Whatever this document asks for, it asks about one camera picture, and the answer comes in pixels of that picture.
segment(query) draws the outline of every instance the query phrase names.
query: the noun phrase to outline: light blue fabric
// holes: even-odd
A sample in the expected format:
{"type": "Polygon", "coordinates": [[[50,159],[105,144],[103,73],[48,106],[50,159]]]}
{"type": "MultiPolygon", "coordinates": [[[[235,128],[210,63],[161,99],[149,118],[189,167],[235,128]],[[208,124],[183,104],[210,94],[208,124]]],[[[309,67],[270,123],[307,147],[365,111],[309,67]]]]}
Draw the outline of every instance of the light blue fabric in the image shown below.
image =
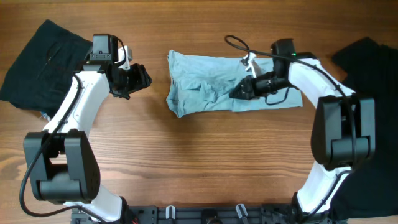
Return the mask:
{"type": "MultiPolygon", "coordinates": [[[[269,106],[264,98],[255,100],[231,99],[228,93],[250,75],[244,71],[240,58],[215,58],[183,55],[174,50],[168,56],[171,87],[166,99],[170,110],[179,118],[186,114],[231,110],[242,112],[260,109],[277,109],[303,106],[300,90],[291,88],[287,99],[278,105],[269,106]]],[[[256,59],[262,72],[272,71],[272,59],[256,59]]],[[[270,95],[268,103],[284,99],[286,89],[270,95]]]]}

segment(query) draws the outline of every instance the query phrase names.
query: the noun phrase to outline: dark fabric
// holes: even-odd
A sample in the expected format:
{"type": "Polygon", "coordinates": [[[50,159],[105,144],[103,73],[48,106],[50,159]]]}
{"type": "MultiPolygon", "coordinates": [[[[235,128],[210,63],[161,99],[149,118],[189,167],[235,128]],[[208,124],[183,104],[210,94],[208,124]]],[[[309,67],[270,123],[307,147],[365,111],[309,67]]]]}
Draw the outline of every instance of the dark fabric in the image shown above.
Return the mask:
{"type": "Polygon", "coordinates": [[[53,117],[72,84],[72,70],[90,47],[90,41],[46,20],[8,70],[0,100],[53,117]]]}
{"type": "Polygon", "coordinates": [[[370,38],[332,58],[348,74],[344,85],[375,101],[376,152],[343,182],[331,207],[338,219],[398,214],[398,50],[370,38]]]}

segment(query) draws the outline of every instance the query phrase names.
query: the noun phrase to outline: blue cloth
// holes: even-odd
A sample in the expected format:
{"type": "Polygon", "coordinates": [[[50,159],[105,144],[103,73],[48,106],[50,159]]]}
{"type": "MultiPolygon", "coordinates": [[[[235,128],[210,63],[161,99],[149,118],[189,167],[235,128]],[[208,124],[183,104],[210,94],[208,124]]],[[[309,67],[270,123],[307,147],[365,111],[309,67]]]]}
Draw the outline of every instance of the blue cloth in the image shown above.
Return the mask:
{"type": "MultiPolygon", "coordinates": [[[[174,50],[168,56],[171,87],[166,99],[170,110],[179,118],[186,114],[231,110],[242,112],[249,110],[277,109],[303,106],[300,90],[291,88],[287,99],[278,105],[269,106],[264,98],[254,100],[231,99],[228,93],[250,75],[244,71],[240,58],[215,58],[207,56],[183,55],[174,50]]],[[[262,72],[272,71],[272,59],[256,59],[262,72]]],[[[268,103],[284,99],[286,89],[270,95],[268,103]]]]}

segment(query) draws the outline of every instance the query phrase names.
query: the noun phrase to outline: gray towel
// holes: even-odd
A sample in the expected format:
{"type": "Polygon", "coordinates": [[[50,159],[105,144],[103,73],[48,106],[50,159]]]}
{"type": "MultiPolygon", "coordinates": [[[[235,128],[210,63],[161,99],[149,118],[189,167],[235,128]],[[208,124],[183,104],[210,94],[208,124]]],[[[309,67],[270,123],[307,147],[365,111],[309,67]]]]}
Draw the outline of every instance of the gray towel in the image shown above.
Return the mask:
{"type": "MultiPolygon", "coordinates": [[[[251,74],[244,71],[240,58],[183,55],[171,50],[168,60],[171,87],[166,101],[170,110],[179,118],[201,111],[242,112],[303,106],[300,90],[294,88],[289,90],[283,103],[273,106],[267,105],[264,98],[249,101],[231,99],[228,93],[242,78],[251,74]]],[[[256,59],[256,62],[263,73],[272,71],[272,59],[256,59]]],[[[277,94],[270,95],[267,102],[283,100],[286,90],[282,89],[277,94]]]]}

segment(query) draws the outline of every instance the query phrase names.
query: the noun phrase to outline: black cable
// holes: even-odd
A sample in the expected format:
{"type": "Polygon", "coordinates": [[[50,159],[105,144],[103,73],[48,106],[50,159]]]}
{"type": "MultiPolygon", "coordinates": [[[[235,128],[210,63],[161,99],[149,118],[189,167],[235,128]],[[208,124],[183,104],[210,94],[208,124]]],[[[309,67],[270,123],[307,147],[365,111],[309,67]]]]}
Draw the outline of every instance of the black cable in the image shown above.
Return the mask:
{"type": "Polygon", "coordinates": [[[120,44],[122,45],[123,52],[124,52],[124,59],[121,60],[120,62],[116,62],[116,63],[115,63],[115,66],[117,66],[117,67],[123,65],[123,64],[126,62],[126,60],[127,60],[127,53],[126,53],[126,49],[124,48],[123,41],[122,41],[121,39],[119,39],[119,38],[118,38],[118,41],[119,41],[120,44]]]}
{"type": "Polygon", "coordinates": [[[61,127],[65,124],[70,112],[72,111],[73,107],[76,105],[77,100],[79,99],[80,93],[81,93],[81,80],[79,79],[79,77],[76,74],[73,74],[73,77],[76,78],[77,81],[77,92],[75,97],[73,98],[71,104],[69,105],[68,109],[66,110],[65,114],[62,116],[61,120],[59,121],[57,127],[55,127],[55,129],[52,131],[52,133],[47,137],[47,139],[44,141],[44,143],[42,144],[42,146],[40,147],[40,149],[37,151],[36,155],[34,156],[32,162],[30,163],[30,165],[28,166],[24,178],[22,179],[22,183],[21,183],[21,188],[19,190],[19,204],[21,205],[22,210],[33,217],[49,217],[52,215],[56,215],[62,212],[65,212],[67,210],[71,210],[74,208],[77,208],[85,213],[87,213],[88,215],[97,218],[98,220],[100,220],[101,222],[105,222],[101,217],[98,217],[94,214],[92,214],[90,211],[86,210],[85,208],[83,208],[82,206],[79,205],[74,205],[74,206],[69,206],[69,207],[65,207],[65,208],[61,208],[59,210],[53,211],[53,212],[48,212],[48,213],[35,213],[30,211],[25,204],[25,188],[26,188],[26,183],[27,183],[27,179],[30,176],[30,173],[32,172],[35,163],[37,162],[37,160],[39,159],[40,155],[48,148],[48,146],[50,145],[51,139],[54,137],[54,135],[61,129],[61,127]]]}
{"type": "Polygon", "coordinates": [[[342,176],[342,175],[345,175],[345,174],[350,174],[350,173],[352,173],[351,170],[346,170],[346,171],[343,171],[343,172],[339,173],[338,175],[336,175],[336,180],[335,180],[335,182],[333,183],[333,185],[331,186],[331,189],[329,190],[328,194],[327,194],[327,195],[325,196],[325,198],[318,204],[318,206],[315,207],[314,211],[312,211],[309,215],[307,215],[305,218],[303,218],[302,220],[300,220],[300,224],[306,222],[306,221],[309,220],[311,217],[313,217],[313,216],[319,211],[319,209],[321,209],[322,206],[323,206],[324,204],[326,204],[326,202],[328,201],[329,197],[331,196],[331,194],[332,194],[333,191],[335,190],[335,188],[336,188],[338,182],[340,181],[341,176],[342,176]]]}
{"type": "Polygon", "coordinates": [[[286,57],[286,56],[281,56],[281,55],[274,55],[274,54],[270,54],[270,53],[260,52],[260,51],[257,51],[257,50],[250,50],[248,45],[243,40],[241,40],[238,37],[235,37],[234,35],[226,35],[224,40],[225,40],[225,42],[227,44],[233,46],[234,48],[246,51],[247,53],[255,53],[255,54],[258,54],[258,55],[263,55],[263,56],[268,56],[268,57],[281,58],[281,59],[284,59],[284,60],[288,60],[290,62],[301,63],[303,65],[306,65],[306,66],[308,66],[308,67],[320,72],[322,75],[324,75],[329,80],[329,82],[336,88],[336,90],[341,94],[341,97],[343,98],[343,102],[344,102],[344,104],[347,107],[349,121],[350,121],[350,125],[351,125],[351,139],[352,139],[352,147],[353,147],[353,165],[352,166],[353,166],[353,169],[356,168],[356,130],[355,130],[355,120],[354,120],[353,110],[351,109],[351,105],[349,104],[347,96],[344,94],[343,90],[341,90],[340,86],[337,85],[335,83],[335,81],[329,77],[328,74],[326,74],[323,70],[319,69],[315,65],[311,65],[311,64],[309,64],[307,62],[303,62],[303,61],[301,61],[299,59],[296,59],[296,58],[293,58],[293,57],[286,57]],[[242,46],[239,46],[239,45],[236,45],[236,44],[230,42],[228,40],[228,38],[232,38],[232,39],[235,39],[235,40],[239,41],[245,47],[242,47],[242,46]]]}
{"type": "Polygon", "coordinates": [[[285,92],[284,99],[283,99],[283,100],[280,100],[280,101],[278,101],[278,102],[275,102],[275,103],[268,103],[268,102],[267,102],[267,96],[266,96],[266,105],[268,105],[268,106],[274,106],[274,105],[278,105],[279,103],[283,103],[283,102],[287,99],[287,95],[289,94],[289,89],[290,89],[290,87],[287,87],[287,90],[286,90],[286,92],[285,92]]]}

